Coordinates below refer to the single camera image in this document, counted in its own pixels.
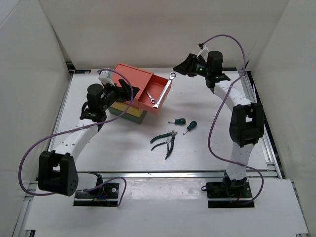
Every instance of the yellow box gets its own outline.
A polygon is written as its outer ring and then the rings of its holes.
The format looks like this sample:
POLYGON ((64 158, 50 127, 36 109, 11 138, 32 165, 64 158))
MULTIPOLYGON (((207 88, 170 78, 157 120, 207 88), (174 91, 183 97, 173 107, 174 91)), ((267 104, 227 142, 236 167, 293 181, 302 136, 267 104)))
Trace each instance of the yellow box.
MULTIPOLYGON (((114 109, 117 109, 117 110, 121 110, 121 111, 124 111, 127 107, 127 104, 126 103, 119 103, 119 102, 114 102, 112 105, 111 105, 112 108, 114 109)), ((139 108, 136 108, 134 106, 131 106, 129 107, 129 109, 126 111, 128 114, 130 115, 133 115, 133 116, 136 116, 136 117, 140 117, 142 115, 142 112, 144 110, 142 109, 139 109, 139 108)))

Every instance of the screwdriver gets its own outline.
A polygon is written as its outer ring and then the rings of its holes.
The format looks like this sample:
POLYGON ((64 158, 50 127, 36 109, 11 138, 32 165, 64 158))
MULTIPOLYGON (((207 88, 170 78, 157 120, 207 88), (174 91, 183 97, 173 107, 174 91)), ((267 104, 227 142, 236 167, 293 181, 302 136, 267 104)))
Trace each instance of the screwdriver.
POLYGON ((185 131, 183 133, 183 135, 185 135, 187 132, 191 131, 193 128, 195 128, 197 126, 197 122, 196 121, 192 121, 190 122, 189 126, 187 127, 187 131, 185 131))
POLYGON ((168 123, 174 123, 175 125, 185 125, 186 119, 185 118, 175 119, 174 122, 168 122, 168 123))

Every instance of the robotic arm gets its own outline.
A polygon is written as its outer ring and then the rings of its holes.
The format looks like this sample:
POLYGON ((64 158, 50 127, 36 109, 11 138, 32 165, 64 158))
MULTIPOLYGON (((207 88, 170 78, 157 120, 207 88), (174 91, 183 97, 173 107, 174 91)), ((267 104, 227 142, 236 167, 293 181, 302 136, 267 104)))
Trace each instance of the robotic arm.
MULTIPOLYGON (((218 51, 208 53, 207 62, 201 55, 189 54, 187 59, 174 67, 173 70, 189 77, 197 75, 205 77, 206 86, 222 100, 230 87, 230 79, 223 73, 223 54, 218 51)), ((225 104, 232 111, 229 128, 233 141, 231 161, 244 166, 230 163, 223 178, 222 188, 227 196, 240 194, 246 185, 246 165, 254 145, 264 133, 263 106, 252 103, 235 88, 231 89, 225 104)))
MULTIPOLYGON (((118 80, 121 87, 110 79, 109 72, 102 72, 101 84, 90 85, 87 89, 87 102, 84 103, 80 120, 76 127, 83 127, 107 118, 106 110, 115 102, 130 101, 135 98, 139 88, 133 87, 131 98, 130 86, 118 80)), ((39 189, 71 196, 76 190, 94 188, 102 178, 94 174, 77 173, 75 162, 90 139, 96 135, 103 124, 90 126, 70 133, 53 151, 44 151, 39 157, 39 189)))

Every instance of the silver wrench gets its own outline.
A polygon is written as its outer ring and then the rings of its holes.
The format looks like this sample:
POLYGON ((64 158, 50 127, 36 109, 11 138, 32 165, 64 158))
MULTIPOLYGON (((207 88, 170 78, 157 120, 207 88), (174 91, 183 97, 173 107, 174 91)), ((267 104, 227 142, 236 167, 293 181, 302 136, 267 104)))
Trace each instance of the silver wrench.
POLYGON ((149 93, 149 91, 146 90, 146 93, 147 93, 148 97, 150 98, 150 102, 151 102, 152 104, 156 103, 156 100, 151 96, 151 94, 149 93))
POLYGON ((164 98, 164 95, 165 95, 166 91, 168 90, 169 86, 170 86, 171 83, 172 83, 172 80, 175 79, 176 76, 177 76, 177 75, 176 75, 175 72, 171 72, 171 73, 170 73, 170 75, 169 75, 169 80, 168 80, 166 86, 164 87, 164 89, 163 89, 163 91, 162 91, 162 93, 161 93, 161 95, 160 95, 158 101, 156 102, 156 104, 153 105, 153 108, 158 109, 161 100, 164 98))

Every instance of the cable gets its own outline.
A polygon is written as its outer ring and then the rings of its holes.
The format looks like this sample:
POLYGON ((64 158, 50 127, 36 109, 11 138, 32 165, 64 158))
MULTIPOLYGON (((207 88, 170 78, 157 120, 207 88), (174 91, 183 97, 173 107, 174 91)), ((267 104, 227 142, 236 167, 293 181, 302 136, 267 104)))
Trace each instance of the cable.
MULTIPOLYGON (((129 85, 129 87, 130 87, 130 89, 131 89, 131 98, 134 98, 134 92, 133 92, 132 84, 129 82, 129 80, 128 80, 125 76, 123 76, 121 73, 119 73, 119 72, 117 72, 117 71, 115 71, 115 70, 113 70, 113 69, 110 69, 110 68, 103 68, 103 69, 100 69, 100 70, 98 70, 98 73, 101 73, 102 71, 110 71, 110 72, 116 73, 116 74, 118 74, 119 76, 121 76, 121 77, 128 83, 128 85, 129 85)), ((128 106, 126 107, 126 109, 125 109, 120 115, 118 115, 117 117, 115 117, 115 118, 113 118, 113 119, 110 119, 110 120, 104 121, 104 122, 97 122, 97 123, 94 123, 94 124, 89 124, 89 125, 86 125, 86 126, 78 127, 78 128, 75 128, 75 129, 71 129, 71 130, 68 130, 68 131, 64 131, 64 132, 55 133, 55 134, 49 135, 49 136, 44 137, 44 138, 40 139, 39 141, 35 142, 35 143, 25 152, 25 154, 24 154, 24 156, 22 157, 22 160, 21 160, 21 162, 20 162, 20 165, 19 165, 18 179, 19 179, 19 184, 20 184, 21 189, 22 189, 25 193, 27 193, 27 194, 29 194, 29 195, 33 195, 33 196, 48 196, 48 195, 53 195, 53 194, 55 194, 55 193, 46 193, 46 194, 32 193, 32 192, 28 191, 28 190, 24 187, 23 182, 22 182, 22 167, 23 167, 23 163, 24 163, 26 157, 27 157, 28 154, 31 152, 31 150, 33 150, 34 147, 36 147, 39 143, 41 143, 41 142, 43 142, 43 141, 46 141, 46 140, 48 140, 48 139, 50 139, 50 138, 52 138, 52 137, 57 137, 57 136, 59 136, 59 135, 63 135, 63 134, 71 133, 71 132, 77 132, 77 131, 79 131, 79 130, 81 130, 81 129, 89 128, 89 127, 92 127, 92 126, 98 126, 98 125, 102 125, 102 124, 105 124, 105 123, 109 123, 109 122, 115 121, 115 120, 117 120, 118 118, 122 117, 122 116, 125 114, 125 112, 126 112, 126 111, 129 109, 129 107, 131 106, 132 101, 133 101, 133 100, 130 100, 130 102, 128 103, 128 106)))
POLYGON ((124 181, 124 183, 125 183, 125 186, 124 186, 122 195, 120 196, 119 202, 118 202, 118 204, 116 205, 116 207, 119 207, 119 206, 120 206, 120 203, 122 202, 123 196, 124 196, 124 194, 125 194, 126 186, 127 186, 126 179, 124 179, 123 177, 118 176, 118 177, 114 177, 114 178, 108 179, 107 181, 103 182, 102 184, 99 184, 98 186, 96 186, 96 187, 94 187, 94 188, 92 188, 92 189, 84 189, 83 191, 85 191, 85 192, 91 192, 91 191, 93 191, 93 190, 96 190, 96 189, 98 189, 98 188, 104 186, 105 184, 107 184, 107 183, 109 183, 110 181, 115 180, 115 179, 122 179, 122 180, 124 181))
POLYGON ((213 36, 213 37, 207 39, 206 41, 204 41, 202 44, 206 44, 206 43, 209 42, 210 40, 212 40, 212 39, 214 39, 214 38, 217 38, 217 37, 228 37, 228 38, 233 39, 233 40, 238 44, 238 46, 240 47, 241 52, 242 52, 243 67, 242 67, 242 74, 241 74, 236 80, 234 80, 234 81, 231 83, 231 85, 230 85, 230 87, 229 87, 229 89, 228 89, 228 91, 227 91, 227 93, 226 93, 226 95, 225 95, 225 97, 224 97, 224 99, 223 99, 223 102, 221 103, 221 105, 220 105, 220 107, 218 108, 218 111, 217 111, 217 113, 216 113, 216 115, 215 115, 215 118, 214 118, 214 120, 213 120, 211 129, 210 129, 209 135, 208 135, 208 140, 207 140, 208 149, 209 149, 209 151, 211 152, 211 154, 212 154, 213 156, 215 156, 216 158, 218 158, 218 159, 220 159, 220 160, 222 160, 222 161, 228 162, 228 163, 232 163, 232 164, 236 164, 236 165, 240 165, 240 166, 246 167, 246 168, 248 168, 248 169, 252 169, 252 170, 256 171, 256 172, 260 175, 260 177, 261 177, 261 187, 260 187, 260 189, 259 189, 257 195, 256 195, 253 199, 251 199, 250 201, 247 201, 247 202, 244 202, 244 203, 243 203, 243 204, 248 204, 248 203, 250 203, 250 202, 253 202, 253 201, 260 195, 260 193, 262 192, 263 185, 264 185, 264 178, 263 178, 263 175, 261 174, 261 172, 260 172, 259 170, 255 169, 255 168, 253 168, 253 167, 251 167, 251 166, 248 166, 248 165, 245 166, 245 165, 242 164, 242 163, 238 163, 238 162, 235 162, 235 161, 232 161, 232 160, 229 160, 229 159, 224 159, 224 158, 219 157, 218 155, 216 155, 216 154, 213 152, 213 150, 212 150, 212 148, 211 148, 211 136, 212 136, 212 133, 213 133, 213 130, 214 130, 215 122, 216 122, 216 120, 217 120, 217 118, 218 118, 218 116, 219 116, 219 114, 220 114, 220 112, 221 112, 221 110, 222 110, 222 108, 223 108, 223 106, 224 106, 224 104, 225 104, 227 98, 228 98, 229 93, 231 92, 231 90, 232 90, 232 88, 233 88, 233 85, 234 85, 237 81, 239 81, 244 75, 246 75, 246 56, 245 56, 245 52, 244 52, 244 50, 243 50, 241 44, 239 43, 239 41, 238 41, 237 39, 235 39, 235 38, 232 37, 232 36, 223 34, 223 35, 216 35, 216 36, 213 36))

